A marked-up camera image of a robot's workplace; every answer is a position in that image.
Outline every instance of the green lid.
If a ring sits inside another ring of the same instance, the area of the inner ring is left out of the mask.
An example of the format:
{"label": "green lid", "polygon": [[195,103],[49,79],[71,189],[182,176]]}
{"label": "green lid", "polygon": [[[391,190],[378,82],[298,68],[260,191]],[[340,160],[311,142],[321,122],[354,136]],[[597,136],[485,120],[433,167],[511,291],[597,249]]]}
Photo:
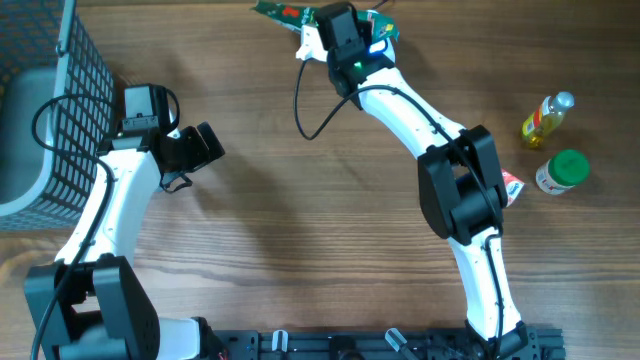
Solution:
{"label": "green lid", "polygon": [[560,185],[580,185],[589,176],[589,161],[576,150],[564,150],[549,162],[549,175]]}

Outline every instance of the green and red package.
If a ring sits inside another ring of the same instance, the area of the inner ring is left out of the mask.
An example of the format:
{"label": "green and red package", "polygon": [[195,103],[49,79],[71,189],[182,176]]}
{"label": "green and red package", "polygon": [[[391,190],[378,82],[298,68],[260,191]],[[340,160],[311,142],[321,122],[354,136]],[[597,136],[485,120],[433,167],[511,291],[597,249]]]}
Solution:
{"label": "green and red package", "polygon": [[[252,9],[260,14],[267,15],[278,24],[298,33],[302,31],[303,25],[316,23],[313,19],[313,14],[318,10],[316,7],[293,6],[262,0],[258,0],[256,6]],[[372,24],[373,33],[371,38],[374,43],[388,37],[398,40],[400,33],[392,18],[381,15],[374,10],[358,10],[358,19],[369,21]]]}

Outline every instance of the plastic bin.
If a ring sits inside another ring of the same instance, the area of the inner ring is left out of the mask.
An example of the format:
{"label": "plastic bin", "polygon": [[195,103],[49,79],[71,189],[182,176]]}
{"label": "plastic bin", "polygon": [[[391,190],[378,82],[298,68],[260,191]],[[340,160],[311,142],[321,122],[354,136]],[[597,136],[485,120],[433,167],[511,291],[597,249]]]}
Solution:
{"label": "plastic bin", "polygon": [[[113,77],[75,14],[74,0],[0,1],[0,230],[77,223],[96,176],[92,161],[59,157],[31,136],[35,111],[63,94],[113,101]],[[95,153],[113,110],[63,100],[38,135],[58,149]]]}

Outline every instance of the bottle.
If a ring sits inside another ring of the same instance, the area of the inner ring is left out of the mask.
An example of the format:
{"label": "bottle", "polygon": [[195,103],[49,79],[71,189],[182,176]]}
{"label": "bottle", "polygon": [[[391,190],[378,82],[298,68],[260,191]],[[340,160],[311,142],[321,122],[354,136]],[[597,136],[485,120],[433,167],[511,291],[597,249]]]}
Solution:
{"label": "bottle", "polygon": [[539,147],[544,138],[562,123],[567,110],[573,105],[573,95],[566,91],[554,98],[547,96],[538,110],[522,124],[522,140],[532,149]]}
{"label": "bottle", "polygon": [[560,195],[582,184],[589,171],[589,161],[581,152],[564,150],[538,169],[536,183],[547,194]]}

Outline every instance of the wooden table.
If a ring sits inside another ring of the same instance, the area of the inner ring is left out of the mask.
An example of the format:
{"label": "wooden table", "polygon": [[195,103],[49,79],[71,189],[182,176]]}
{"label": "wooden table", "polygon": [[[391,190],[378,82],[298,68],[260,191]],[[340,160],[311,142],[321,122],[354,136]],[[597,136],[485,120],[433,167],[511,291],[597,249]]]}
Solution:
{"label": "wooden table", "polygon": [[[193,188],[149,204],[135,270],[159,315],[204,316],[217,329],[462,326],[460,276],[420,213],[415,160],[352,106],[302,139],[291,110],[299,39],[250,6],[78,9],[114,73],[173,89],[183,123],[209,121],[227,150]],[[570,359],[640,357],[639,11],[627,0],[384,9],[408,82],[451,119],[485,125],[502,166],[527,182],[505,212],[511,291],[526,322],[564,329]],[[544,149],[524,150],[519,126],[559,90],[575,94],[575,109]],[[304,126],[338,100],[326,67],[309,66]],[[565,148],[584,152],[592,174],[552,197],[533,175]],[[69,234],[2,234],[0,357],[27,357],[22,281]]]}

